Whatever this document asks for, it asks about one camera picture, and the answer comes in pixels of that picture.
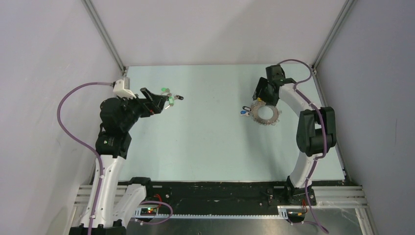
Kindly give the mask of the controller board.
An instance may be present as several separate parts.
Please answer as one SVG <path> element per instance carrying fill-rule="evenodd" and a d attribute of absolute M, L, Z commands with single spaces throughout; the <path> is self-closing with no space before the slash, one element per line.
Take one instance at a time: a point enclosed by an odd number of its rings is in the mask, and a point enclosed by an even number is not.
<path fill-rule="evenodd" d="M 305 220 L 306 212 L 304 211 L 287 211 L 287 218 L 290 224 L 303 223 Z"/>
<path fill-rule="evenodd" d="M 137 208 L 137 210 L 135 211 L 136 218 L 140 218 L 140 217 L 148 218 L 148 217 L 156 216 L 157 214 L 158 214 L 158 209 L 150 208 L 150 207 Z"/>

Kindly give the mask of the green tagged key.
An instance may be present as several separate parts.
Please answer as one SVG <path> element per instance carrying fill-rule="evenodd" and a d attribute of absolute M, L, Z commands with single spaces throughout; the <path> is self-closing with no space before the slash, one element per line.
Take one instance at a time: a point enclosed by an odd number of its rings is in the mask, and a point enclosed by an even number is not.
<path fill-rule="evenodd" d="M 165 110 L 168 109 L 168 108 L 170 108 L 170 107 L 172 107 L 174 105 L 174 103 L 175 103 L 175 97 L 169 96 L 168 99 L 167 99 L 167 101 L 168 101 L 168 105 L 164 108 Z"/>

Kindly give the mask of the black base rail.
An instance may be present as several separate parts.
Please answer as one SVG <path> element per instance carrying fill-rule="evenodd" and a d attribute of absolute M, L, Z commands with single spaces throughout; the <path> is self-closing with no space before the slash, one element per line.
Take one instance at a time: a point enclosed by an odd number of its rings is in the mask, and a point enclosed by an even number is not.
<path fill-rule="evenodd" d="M 285 182 L 163 182 L 136 177 L 120 186 L 143 184 L 146 200 L 162 201 L 159 215 L 257 216 L 278 215 L 279 206 L 315 206 L 311 187 L 295 189 Z"/>

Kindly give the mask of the blue tagged key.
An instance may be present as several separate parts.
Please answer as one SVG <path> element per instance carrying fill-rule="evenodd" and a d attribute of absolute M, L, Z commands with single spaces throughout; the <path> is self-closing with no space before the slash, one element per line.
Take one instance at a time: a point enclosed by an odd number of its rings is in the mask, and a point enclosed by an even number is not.
<path fill-rule="evenodd" d="M 250 112 L 248 112 L 248 111 L 244 111 L 244 110 L 240 111 L 240 115 L 241 115 L 241 116 L 247 116 L 247 117 L 248 117 L 248 116 L 250 116 L 250 114 L 251 114 L 251 113 L 250 113 Z"/>

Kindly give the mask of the left controller board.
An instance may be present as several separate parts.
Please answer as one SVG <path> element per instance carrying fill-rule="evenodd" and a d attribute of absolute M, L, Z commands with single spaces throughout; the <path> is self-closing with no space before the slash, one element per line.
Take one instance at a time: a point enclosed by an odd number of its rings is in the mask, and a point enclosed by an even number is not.
<path fill-rule="evenodd" d="M 150 207 L 137 208 L 137 210 L 135 211 L 136 218 L 140 218 L 140 217 L 148 218 L 148 217 L 156 216 L 157 214 L 158 214 L 158 209 L 150 208 Z"/>

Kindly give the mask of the metal disc with keyrings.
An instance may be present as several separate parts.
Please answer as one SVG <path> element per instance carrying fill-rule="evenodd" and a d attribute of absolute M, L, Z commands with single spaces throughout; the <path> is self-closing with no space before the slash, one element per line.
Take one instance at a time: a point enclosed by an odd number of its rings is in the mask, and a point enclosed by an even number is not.
<path fill-rule="evenodd" d="M 281 111 L 276 106 L 267 105 L 262 100 L 253 101 L 250 114 L 253 121 L 261 125 L 276 125 L 279 122 Z"/>

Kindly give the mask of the black tagged key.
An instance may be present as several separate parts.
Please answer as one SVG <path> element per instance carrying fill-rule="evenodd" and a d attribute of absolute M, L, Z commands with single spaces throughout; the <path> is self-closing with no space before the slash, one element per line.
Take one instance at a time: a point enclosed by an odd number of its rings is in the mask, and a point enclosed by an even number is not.
<path fill-rule="evenodd" d="M 183 96 L 181 96 L 181 95 L 175 95 L 175 96 L 174 96 L 174 100 L 176 100 L 176 99 L 178 99 L 178 100 L 183 100 L 183 99 L 184 99 L 184 97 L 183 97 Z"/>

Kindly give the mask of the right controller board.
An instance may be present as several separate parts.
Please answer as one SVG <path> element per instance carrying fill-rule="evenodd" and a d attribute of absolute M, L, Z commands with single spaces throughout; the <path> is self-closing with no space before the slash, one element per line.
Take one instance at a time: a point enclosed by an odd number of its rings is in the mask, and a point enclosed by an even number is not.
<path fill-rule="evenodd" d="M 303 223 L 305 220 L 306 212 L 304 211 L 287 211 L 287 218 L 290 224 Z"/>

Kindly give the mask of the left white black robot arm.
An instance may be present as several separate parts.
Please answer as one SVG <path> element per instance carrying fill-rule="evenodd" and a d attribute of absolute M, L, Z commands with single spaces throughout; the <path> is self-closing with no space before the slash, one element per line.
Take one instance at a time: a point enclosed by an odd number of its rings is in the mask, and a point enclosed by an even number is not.
<path fill-rule="evenodd" d="M 71 227 L 71 235 L 124 235 L 129 220 L 142 202 L 154 200 L 155 191 L 144 184 L 130 184 L 118 203 L 116 191 L 121 170 L 131 143 L 130 129 L 139 118 L 160 114 L 170 94 L 154 94 L 146 88 L 139 98 L 130 92 L 116 92 L 116 96 L 100 104 L 100 131 L 93 150 L 97 153 L 92 191 L 80 224 Z"/>

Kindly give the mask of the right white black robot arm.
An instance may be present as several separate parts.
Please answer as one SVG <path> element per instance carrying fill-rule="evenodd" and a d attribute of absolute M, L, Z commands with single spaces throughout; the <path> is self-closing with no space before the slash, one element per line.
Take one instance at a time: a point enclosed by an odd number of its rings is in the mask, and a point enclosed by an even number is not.
<path fill-rule="evenodd" d="M 299 156 L 282 190 L 273 191 L 269 205 L 311 205 L 312 176 L 318 161 L 326 157 L 337 143 L 335 111 L 319 107 L 298 88 L 298 83 L 285 76 L 281 65 L 266 68 L 253 94 L 250 115 L 262 125 L 273 125 L 280 111 L 277 103 L 284 101 L 298 116 L 296 143 Z"/>

